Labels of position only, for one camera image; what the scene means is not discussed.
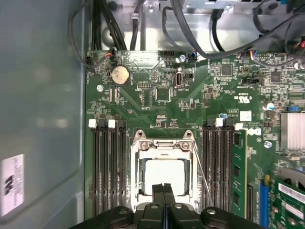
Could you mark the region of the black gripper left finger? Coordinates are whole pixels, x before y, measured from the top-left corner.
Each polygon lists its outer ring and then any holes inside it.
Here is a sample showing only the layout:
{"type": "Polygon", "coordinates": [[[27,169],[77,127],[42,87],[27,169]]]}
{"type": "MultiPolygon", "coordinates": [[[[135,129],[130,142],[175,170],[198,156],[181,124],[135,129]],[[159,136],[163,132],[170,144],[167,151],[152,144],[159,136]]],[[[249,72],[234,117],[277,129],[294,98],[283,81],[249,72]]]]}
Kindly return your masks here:
{"type": "Polygon", "coordinates": [[[128,207],[114,207],[91,219],[85,220],[73,229],[163,229],[165,213],[164,187],[152,186],[153,202],[142,203],[133,211],[128,207]]]}

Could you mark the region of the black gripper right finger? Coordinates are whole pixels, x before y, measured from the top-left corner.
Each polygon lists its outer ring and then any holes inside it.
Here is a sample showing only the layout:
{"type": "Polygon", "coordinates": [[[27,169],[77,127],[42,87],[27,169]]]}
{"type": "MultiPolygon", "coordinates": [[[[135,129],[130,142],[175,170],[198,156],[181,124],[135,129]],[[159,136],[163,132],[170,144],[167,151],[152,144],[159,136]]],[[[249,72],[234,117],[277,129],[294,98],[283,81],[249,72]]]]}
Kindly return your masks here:
{"type": "Polygon", "coordinates": [[[170,229],[262,229],[263,227],[216,207],[197,213],[191,205],[175,201],[170,184],[164,185],[166,218],[170,229]]]}

